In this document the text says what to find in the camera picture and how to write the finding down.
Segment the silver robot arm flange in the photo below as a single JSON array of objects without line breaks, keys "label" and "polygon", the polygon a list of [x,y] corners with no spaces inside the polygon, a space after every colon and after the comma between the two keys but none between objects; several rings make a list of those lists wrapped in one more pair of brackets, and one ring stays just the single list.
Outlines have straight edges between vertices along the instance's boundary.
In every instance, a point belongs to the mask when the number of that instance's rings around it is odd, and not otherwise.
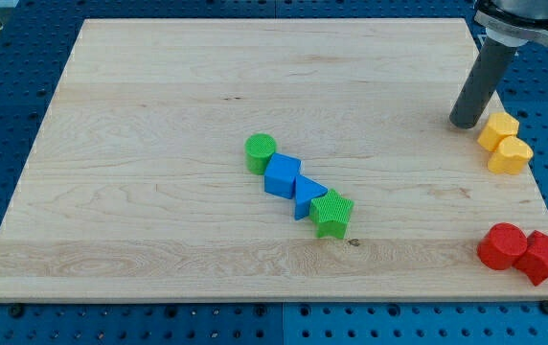
[{"label": "silver robot arm flange", "polygon": [[476,0],[474,21],[508,47],[529,41],[548,47],[548,0]]}]

